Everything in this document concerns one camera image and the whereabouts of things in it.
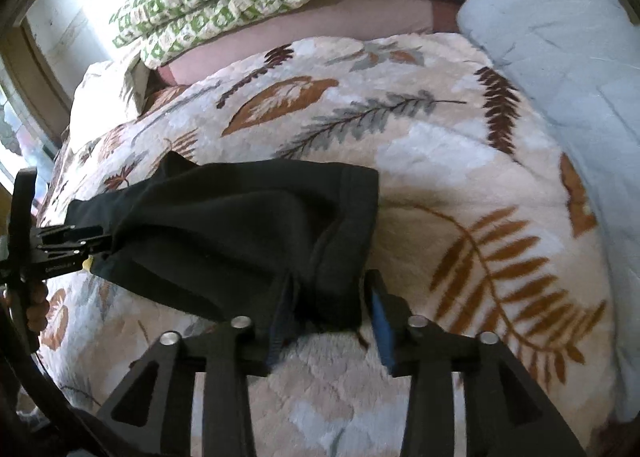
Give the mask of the person's left hand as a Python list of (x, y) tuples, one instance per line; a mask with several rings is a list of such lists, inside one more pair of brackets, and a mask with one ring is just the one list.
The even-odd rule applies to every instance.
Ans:
[(47, 315), (50, 310), (48, 287), (38, 283), (30, 288), (30, 302), (26, 310), (27, 327), (35, 335), (40, 335), (48, 325)]

